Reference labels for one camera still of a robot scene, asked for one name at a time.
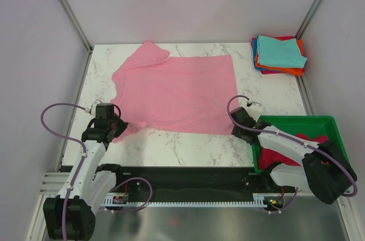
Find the folded teal t shirt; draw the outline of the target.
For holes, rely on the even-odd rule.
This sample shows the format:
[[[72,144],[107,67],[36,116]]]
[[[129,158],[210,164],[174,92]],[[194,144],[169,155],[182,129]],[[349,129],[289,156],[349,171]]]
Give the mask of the folded teal t shirt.
[[[295,38],[283,41],[259,35],[257,51],[258,63],[262,66],[302,69],[307,62]]]

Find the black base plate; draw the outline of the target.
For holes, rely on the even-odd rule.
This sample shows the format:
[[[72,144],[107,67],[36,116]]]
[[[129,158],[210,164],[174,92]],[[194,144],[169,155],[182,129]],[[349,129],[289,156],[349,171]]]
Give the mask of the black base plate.
[[[126,167],[104,164],[116,175],[117,192],[133,202],[252,201],[254,194],[294,192],[281,188],[252,167]]]

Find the left aluminium frame post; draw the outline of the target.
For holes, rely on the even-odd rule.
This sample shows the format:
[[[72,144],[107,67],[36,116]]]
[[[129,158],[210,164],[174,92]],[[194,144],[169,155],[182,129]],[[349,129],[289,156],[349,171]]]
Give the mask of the left aluminium frame post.
[[[82,45],[90,54],[93,51],[93,47],[90,44],[89,40],[86,37],[85,32],[83,31],[75,13],[73,12],[68,0],[58,0],[60,6],[62,7],[66,17],[70,21],[70,24],[73,26],[74,31],[76,32],[78,38],[80,39]]]

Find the folded orange t shirt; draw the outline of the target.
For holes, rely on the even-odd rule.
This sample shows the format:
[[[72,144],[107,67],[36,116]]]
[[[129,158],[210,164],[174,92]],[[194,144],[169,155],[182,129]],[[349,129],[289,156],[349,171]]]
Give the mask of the folded orange t shirt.
[[[277,39],[277,40],[280,40],[280,41],[286,41],[286,40],[289,40],[289,39],[293,39],[293,37],[290,37],[290,36],[286,36],[286,37],[277,37],[276,39]],[[302,43],[302,40],[300,40],[300,39],[296,39],[296,41],[297,41],[297,45],[298,45],[298,47],[299,47],[299,49],[300,49],[301,54],[302,54],[302,55],[304,55],[304,50],[303,50],[303,43]],[[257,64],[257,66],[262,67],[262,68],[267,68],[267,69],[272,69],[272,70],[277,70],[277,71],[284,71],[284,70],[286,70],[286,69],[295,70],[295,72],[296,72],[296,75],[295,75],[295,76],[296,76],[296,77],[300,77],[300,76],[302,76],[302,75],[303,75],[303,73],[305,72],[305,69],[304,69],[304,68],[298,69],[298,68],[283,68],[283,67],[269,67],[269,66],[262,66],[262,65],[260,65],[260,64],[258,63],[258,58],[259,58],[259,56],[258,56],[258,54],[257,54],[257,56],[256,56],[256,64]]]

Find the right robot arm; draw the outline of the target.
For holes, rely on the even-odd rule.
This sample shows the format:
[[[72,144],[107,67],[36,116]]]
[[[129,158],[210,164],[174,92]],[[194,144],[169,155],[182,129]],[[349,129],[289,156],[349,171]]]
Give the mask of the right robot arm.
[[[332,204],[340,196],[358,192],[357,175],[336,143],[310,141],[288,134],[269,122],[253,119],[245,108],[228,111],[232,134],[246,143],[279,153],[296,164],[274,162],[261,177],[266,191],[292,186],[310,191],[321,202]]]

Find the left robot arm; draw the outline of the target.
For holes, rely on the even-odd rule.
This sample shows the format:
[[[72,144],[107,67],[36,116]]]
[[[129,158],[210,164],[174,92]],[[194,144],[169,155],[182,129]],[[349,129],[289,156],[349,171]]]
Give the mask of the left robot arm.
[[[112,103],[98,103],[80,139],[75,164],[62,188],[43,204],[47,233],[54,240],[90,240],[95,229],[96,213],[107,194],[120,191],[125,177],[119,164],[101,164],[109,144],[128,124]]]

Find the green plastic bin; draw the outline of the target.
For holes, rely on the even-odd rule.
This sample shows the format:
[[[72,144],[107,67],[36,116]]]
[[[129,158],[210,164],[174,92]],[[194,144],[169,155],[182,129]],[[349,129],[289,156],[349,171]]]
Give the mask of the green plastic bin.
[[[259,120],[269,122],[281,131],[294,136],[298,133],[305,134],[309,138],[325,135],[328,137],[328,140],[336,143],[344,156],[347,156],[338,126],[335,119],[331,116],[262,115]],[[252,146],[254,171],[258,174],[262,171],[257,165],[261,148],[256,145]]]

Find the crimson t shirt in bin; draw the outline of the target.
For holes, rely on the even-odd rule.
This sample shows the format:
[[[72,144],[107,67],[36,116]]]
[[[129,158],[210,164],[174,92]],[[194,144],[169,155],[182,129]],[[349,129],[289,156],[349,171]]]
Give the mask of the crimson t shirt in bin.
[[[328,140],[325,135],[320,135],[316,138],[309,138],[305,134],[298,133],[295,135],[298,138],[323,143]],[[301,164],[295,162],[294,160],[267,148],[261,148],[261,153],[258,155],[257,165],[260,170],[268,168],[273,163],[283,163],[289,166],[301,166]]]

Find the pink t shirt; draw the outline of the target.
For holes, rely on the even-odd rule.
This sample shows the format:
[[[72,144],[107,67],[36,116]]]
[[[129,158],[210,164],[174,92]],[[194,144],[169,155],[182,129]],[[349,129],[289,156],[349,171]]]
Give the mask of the pink t shirt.
[[[230,135],[226,111],[237,95],[231,55],[172,57],[158,45],[144,42],[112,74],[127,129],[119,142],[145,127],[173,132]]]

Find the folded blue t shirt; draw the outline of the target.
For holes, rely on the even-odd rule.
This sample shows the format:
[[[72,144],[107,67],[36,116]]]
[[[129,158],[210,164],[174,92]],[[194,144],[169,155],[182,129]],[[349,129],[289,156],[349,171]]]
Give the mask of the folded blue t shirt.
[[[256,70],[258,70],[258,67],[256,65],[256,55],[257,55],[257,39],[256,38],[252,39],[251,47],[252,47],[253,66]]]

